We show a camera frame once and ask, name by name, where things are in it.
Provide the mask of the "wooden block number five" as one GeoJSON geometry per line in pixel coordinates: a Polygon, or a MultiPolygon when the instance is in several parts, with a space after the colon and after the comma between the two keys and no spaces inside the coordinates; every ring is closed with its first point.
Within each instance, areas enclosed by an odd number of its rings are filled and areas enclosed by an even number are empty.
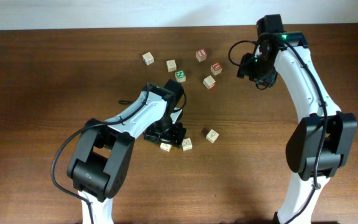
{"type": "Polygon", "coordinates": [[[160,144],[160,148],[161,148],[161,150],[163,150],[163,151],[170,152],[170,150],[171,150],[171,148],[172,148],[172,145],[162,142],[162,143],[160,144]]]}

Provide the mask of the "wooden block pineapple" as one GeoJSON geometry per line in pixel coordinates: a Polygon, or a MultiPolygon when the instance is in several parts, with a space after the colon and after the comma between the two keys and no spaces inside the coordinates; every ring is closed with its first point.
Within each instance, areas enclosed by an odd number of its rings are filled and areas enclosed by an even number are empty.
{"type": "Polygon", "coordinates": [[[190,138],[186,138],[182,141],[181,148],[184,151],[190,150],[193,148],[192,142],[190,138]]]}

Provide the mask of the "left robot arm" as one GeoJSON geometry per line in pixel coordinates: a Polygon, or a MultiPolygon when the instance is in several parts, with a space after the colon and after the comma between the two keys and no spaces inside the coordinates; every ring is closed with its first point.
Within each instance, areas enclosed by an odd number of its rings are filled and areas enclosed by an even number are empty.
{"type": "Polygon", "coordinates": [[[181,83],[146,84],[135,102],[113,118],[90,119],[79,130],[67,176],[81,199],[83,223],[112,223],[112,200],[122,187],[135,140],[180,146],[186,129],[179,122],[185,96],[181,83]]]}

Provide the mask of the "wooden block blue D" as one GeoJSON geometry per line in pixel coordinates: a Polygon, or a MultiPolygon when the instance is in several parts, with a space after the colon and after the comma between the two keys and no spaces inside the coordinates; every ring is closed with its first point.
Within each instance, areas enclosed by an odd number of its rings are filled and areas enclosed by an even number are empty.
{"type": "Polygon", "coordinates": [[[216,140],[218,139],[219,137],[219,133],[217,133],[215,130],[213,129],[209,129],[207,132],[206,132],[206,139],[214,144],[216,142],[216,140]]]}

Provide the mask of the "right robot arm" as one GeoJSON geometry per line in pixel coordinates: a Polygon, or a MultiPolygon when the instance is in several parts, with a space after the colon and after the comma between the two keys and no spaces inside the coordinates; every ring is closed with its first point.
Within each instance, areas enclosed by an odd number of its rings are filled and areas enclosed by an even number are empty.
{"type": "Polygon", "coordinates": [[[343,113],[327,93],[302,32],[285,31],[279,14],[264,16],[256,26],[254,51],[241,58],[237,77],[247,77],[264,90],[281,76],[298,118],[285,149],[291,179],[273,222],[311,223],[324,186],[346,165],[357,120],[343,113]]]}

